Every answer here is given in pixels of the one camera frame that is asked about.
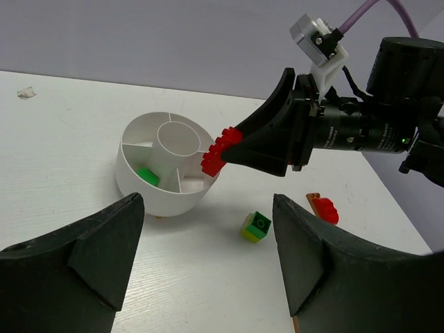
gray wall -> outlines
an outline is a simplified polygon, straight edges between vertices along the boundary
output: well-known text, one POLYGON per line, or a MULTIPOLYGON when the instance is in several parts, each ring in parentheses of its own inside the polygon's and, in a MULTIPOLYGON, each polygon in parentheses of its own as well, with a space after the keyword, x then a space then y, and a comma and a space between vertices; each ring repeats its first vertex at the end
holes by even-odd
MULTIPOLYGON (((338 26, 362 2, 1 0, 0 69, 265 99, 284 67, 309 68, 289 35, 297 19, 309 12, 338 26)), ((444 9, 444 0, 402 2, 419 29, 444 9)), ((443 31, 441 13, 423 35, 444 40, 443 31)), ((348 66, 362 87, 380 40, 406 34, 385 1, 347 34, 348 66)), ((350 94, 342 76, 336 86, 350 94)), ((444 248, 443 190, 399 174, 400 156, 367 158, 429 245, 444 248)))

red lego brick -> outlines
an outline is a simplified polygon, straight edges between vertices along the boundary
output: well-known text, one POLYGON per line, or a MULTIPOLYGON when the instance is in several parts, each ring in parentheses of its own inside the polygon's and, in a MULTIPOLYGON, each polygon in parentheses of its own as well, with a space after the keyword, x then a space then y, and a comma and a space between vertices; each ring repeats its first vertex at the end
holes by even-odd
POLYGON ((216 143, 208 148, 208 152, 203 154, 203 160, 200 163, 202 171, 207 175, 214 177, 227 164, 221 160, 221 154, 224 150, 238 144, 242 140, 242 133, 234 127, 226 128, 222 131, 222 136, 216 139, 216 143))
POLYGON ((319 217, 330 224, 336 225, 339 222, 338 211, 333 202, 328 198, 313 199, 314 207, 318 211, 319 217))
POLYGON ((328 198, 321 198, 319 193, 308 193, 307 199, 310 202, 314 214, 330 224, 336 225, 339 222, 338 211, 333 202, 328 198))

white table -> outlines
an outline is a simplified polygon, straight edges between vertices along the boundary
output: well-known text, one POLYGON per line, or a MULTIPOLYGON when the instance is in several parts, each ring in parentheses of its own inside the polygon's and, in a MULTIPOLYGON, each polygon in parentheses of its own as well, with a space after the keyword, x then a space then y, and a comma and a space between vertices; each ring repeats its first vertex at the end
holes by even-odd
MULTIPOLYGON (((151 87, 0 74, 0 248, 32 239, 119 200, 114 160, 135 117, 174 112, 214 137, 262 101, 151 87), (36 96, 17 92, 32 86, 36 96)), ((303 172, 275 178, 227 165, 189 213, 146 217, 113 332, 293 332, 273 230, 239 236, 248 213, 271 217, 273 194, 310 209, 333 200, 339 227, 409 253, 429 248, 360 153, 314 151, 303 172)))

gray connector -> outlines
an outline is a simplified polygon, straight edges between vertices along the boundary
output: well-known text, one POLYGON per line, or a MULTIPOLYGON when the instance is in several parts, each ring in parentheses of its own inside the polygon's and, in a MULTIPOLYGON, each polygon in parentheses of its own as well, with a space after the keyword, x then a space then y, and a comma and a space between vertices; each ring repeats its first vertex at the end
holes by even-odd
POLYGON ((312 42, 311 37, 319 32, 324 35, 322 29, 308 14, 304 14, 294 26, 290 28, 290 34, 296 44, 304 51, 311 61, 318 67, 325 64, 328 59, 318 47, 312 42))

white plastic container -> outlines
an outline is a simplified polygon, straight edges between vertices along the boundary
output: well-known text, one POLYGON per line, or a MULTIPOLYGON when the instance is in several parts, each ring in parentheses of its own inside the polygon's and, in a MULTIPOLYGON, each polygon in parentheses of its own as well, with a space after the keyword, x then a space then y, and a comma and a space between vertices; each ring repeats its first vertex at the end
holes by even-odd
POLYGON ((202 155, 214 143, 197 123, 167 112, 137 117, 123 132, 116 164, 124 196, 139 192, 145 212, 175 216, 194 207, 217 179, 202 172, 202 155), (137 175, 146 167, 159 179, 153 186, 137 175))

